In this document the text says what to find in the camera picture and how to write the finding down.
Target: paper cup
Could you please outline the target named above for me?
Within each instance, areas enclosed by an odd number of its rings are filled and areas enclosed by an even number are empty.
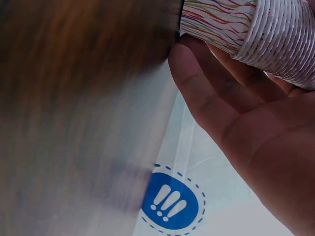
[[[255,4],[247,0],[185,0],[180,28],[235,54],[244,44]]]
[[[185,0],[181,29],[233,59],[315,89],[315,17],[305,0],[245,2]]]

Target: skin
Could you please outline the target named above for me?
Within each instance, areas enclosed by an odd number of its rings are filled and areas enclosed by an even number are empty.
[[[261,202],[293,234],[314,236],[315,92],[188,35],[168,61],[193,117]]]

